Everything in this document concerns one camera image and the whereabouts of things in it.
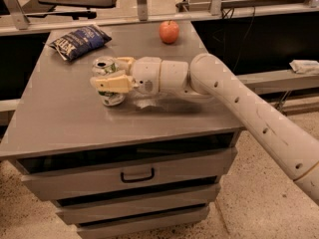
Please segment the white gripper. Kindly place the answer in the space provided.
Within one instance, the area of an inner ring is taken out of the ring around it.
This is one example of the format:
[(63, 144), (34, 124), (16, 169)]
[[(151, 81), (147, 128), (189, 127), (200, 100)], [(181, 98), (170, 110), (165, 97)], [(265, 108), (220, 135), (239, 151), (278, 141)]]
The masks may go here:
[(161, 59), (143, 57), (136, 60), (133, 57), (116, 57), (120, 70), (131, 76), (91, 77), (91, 85), (99, 92), (125, 94), (133, 88), (143, 95), (155, 95), (160, 91), (160, 64)]

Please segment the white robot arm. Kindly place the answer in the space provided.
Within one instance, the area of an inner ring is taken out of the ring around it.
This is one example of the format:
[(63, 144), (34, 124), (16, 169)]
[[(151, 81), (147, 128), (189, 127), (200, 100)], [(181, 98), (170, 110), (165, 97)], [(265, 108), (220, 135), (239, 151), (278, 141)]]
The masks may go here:
[(103, 56), (94, 61), (92, 72), (90, 83), (107, 107), (120, 104), (131, 91), (149, 96), (173, 94), (198, 103), (218, 99), (319, 204), (319, 141), (250, 90), (215, 56), (202, 53), (190, 63)]

